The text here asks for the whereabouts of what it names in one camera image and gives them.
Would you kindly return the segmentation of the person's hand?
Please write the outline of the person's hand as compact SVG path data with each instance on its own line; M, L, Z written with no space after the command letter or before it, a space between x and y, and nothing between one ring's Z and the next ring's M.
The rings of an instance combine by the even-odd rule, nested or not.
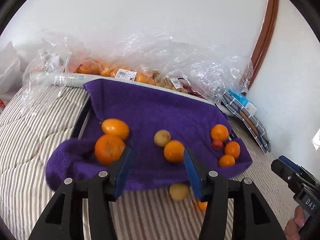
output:
M286 239L300 240L299 228L305 224L303 208L299 205L295 208L294 217L288 221L284 230Z

